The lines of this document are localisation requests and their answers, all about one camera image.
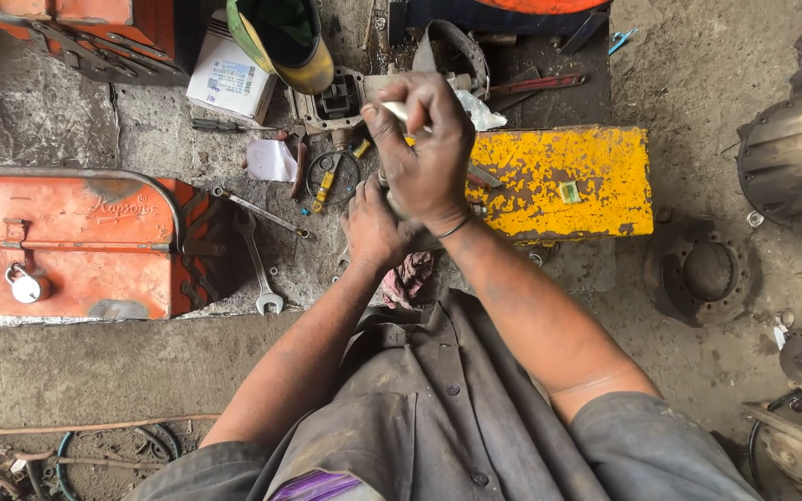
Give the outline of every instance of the spanner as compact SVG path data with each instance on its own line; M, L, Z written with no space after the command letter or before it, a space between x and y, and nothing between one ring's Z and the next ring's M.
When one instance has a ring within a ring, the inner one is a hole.
M256 275L259 277L259 298L256 300L256 309L262 315L265 314L265 305L273 304L274 313L280 313L284 309L284 298L278 296L271 290L271 284L268 283L268 275L265 274L265 267L262 266L262 257L259 256L259 248L256 247L256 240L253 233L256 233L256 217L250 214L249 223L241 223L237 214L234 214L231 228L237 233L243 235L246 239L246 245L250 247L250 256L252 256L252 266L256 268Z
M248 200L239 198L239 196L229 192L225 188L222 188L220 186L216 186L215 188L212 188L211 193L212 193L213 196L217 196L219 198L229 199L230 201L238 204L243 209L246 209L248 211L252 211L255 214L259 214L262 218L271 220L271 221L277 223L278 225L281 225L284 228L290 230L291 232L297 234L298 236L300 236L302 238L308 238L309 236L311 236L311 232L309 232L308 230L306 230L304 228L300 228L300 227L294 225L293 223L288 222L285 219L278 218L274 214L262 209L261 207L253 205Z

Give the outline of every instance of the white box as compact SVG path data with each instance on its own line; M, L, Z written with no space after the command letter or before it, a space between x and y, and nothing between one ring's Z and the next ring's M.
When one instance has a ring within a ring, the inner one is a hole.
M188 101L261 127L276 83L277 76L265 73L231 38L225 9L213 13L187 85Z

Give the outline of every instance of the peeling yellow paint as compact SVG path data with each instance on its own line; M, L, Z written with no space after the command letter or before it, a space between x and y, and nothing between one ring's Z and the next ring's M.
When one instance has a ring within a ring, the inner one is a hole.
M485 191L467 186L466 195L481 199L487 207L485 222L514 242L653 231L643 128L577 126L479 133L472 163L504 187ZM561 181L575 181L583 201L563 203Z

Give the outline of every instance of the shirt pocket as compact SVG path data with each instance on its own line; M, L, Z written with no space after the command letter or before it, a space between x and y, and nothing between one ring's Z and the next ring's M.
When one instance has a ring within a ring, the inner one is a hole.
M387 501L409 500L416 406L416 393L370 393L319 409L299 424L265 499L282 484L321 470L354 475Z

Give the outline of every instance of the dark work uniform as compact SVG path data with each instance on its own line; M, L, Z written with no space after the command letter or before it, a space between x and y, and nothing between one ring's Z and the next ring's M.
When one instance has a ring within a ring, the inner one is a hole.
M291 481L314 472L360 485L307 499L760 499L717 442L660 398L609 393L566 429L479 301L459 290L443 293L424 325L371 324L332 402L276 451L214 444L127 499L299 499L286 496Z

